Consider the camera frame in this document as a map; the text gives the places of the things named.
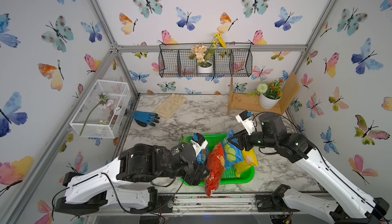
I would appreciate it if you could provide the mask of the blue lime chip bag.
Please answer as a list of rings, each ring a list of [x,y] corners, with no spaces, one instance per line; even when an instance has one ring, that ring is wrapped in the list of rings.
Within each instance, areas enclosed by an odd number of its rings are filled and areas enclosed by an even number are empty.
[[[226,138],[222,142],[225,157],[225,169],[230,170],[236,163],[242,162],[242,151],[229,143],[229,138],[234,136],[234,131],[230,130]]]

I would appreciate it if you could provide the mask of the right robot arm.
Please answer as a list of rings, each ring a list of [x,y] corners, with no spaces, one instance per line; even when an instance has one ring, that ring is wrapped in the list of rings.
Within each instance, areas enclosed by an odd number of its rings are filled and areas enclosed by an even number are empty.
[[[358,188],[333,167],[304,135],[288,133],[283,123],[284,116],[273,112],[260,113],[261,131],[257,130],[251,112],[243,111],[236,119],[244,130],[228,139],[231,144],[246,151],[254,147],[273,148],[276,154],[311,175],[333,197],[333,200],[325,200],[282,184],[273,193],[274,204],[305,212],[329,224],[391,223],[385,216],[389,203]]]

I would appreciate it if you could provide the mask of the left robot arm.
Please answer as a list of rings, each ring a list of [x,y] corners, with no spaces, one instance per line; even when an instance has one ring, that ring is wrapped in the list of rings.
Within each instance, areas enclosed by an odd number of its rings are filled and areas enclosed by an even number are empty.
[[[136,144],[88,174],[69,172],[63,182],[65,195],[53,205],[54,210],[74,216],[96,213],[102,207],[120,207],[129,214],[158,212],[164,204],[159,201],[153,181],[181,178],[190,186],[199,185],[210,173],[204,164],[197,162],[197,156],[207,145],[206,140],[192,140],[172,149]],[[151,186],[146,190],[125,188],[135,183]]]

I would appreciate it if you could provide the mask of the green chip bag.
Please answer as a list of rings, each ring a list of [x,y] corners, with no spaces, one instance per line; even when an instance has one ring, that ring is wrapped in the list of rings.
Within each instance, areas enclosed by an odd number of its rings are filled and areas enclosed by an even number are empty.
[[[181,135],[179,139],[179,145],[187,144],[187,137],[185,135]]]

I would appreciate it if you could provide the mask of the red chip bag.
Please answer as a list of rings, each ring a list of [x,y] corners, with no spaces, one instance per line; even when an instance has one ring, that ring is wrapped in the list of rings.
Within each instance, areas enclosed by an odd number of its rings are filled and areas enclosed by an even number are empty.
[[[210,170],[209,176],[205,179],[205,192],[208,198],[218,189],[223,174],[225,172],[225,157],[222,143],[218,143],[210,153],[207,164]]]

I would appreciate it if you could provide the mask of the yellow chip bag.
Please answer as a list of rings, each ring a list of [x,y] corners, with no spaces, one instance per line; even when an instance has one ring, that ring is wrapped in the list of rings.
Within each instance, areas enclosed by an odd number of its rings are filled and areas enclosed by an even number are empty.
[[[240,163],[236,163],[234,165],[235,168],[235,175],[240,178],[241,175],[250,169],[252,166],[259,166],[258,160],[256,158],[255,150],[252,148],[249,151],[243,150],[242,151],[243,161]]]

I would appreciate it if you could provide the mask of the blue tomato chip bag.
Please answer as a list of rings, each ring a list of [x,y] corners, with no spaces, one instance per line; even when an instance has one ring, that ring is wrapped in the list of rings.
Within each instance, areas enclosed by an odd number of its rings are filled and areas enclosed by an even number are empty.
[[[196,161],[200,164],[206,164],[208,159],[208,148],[202,150],[198,156],[196,156]]]

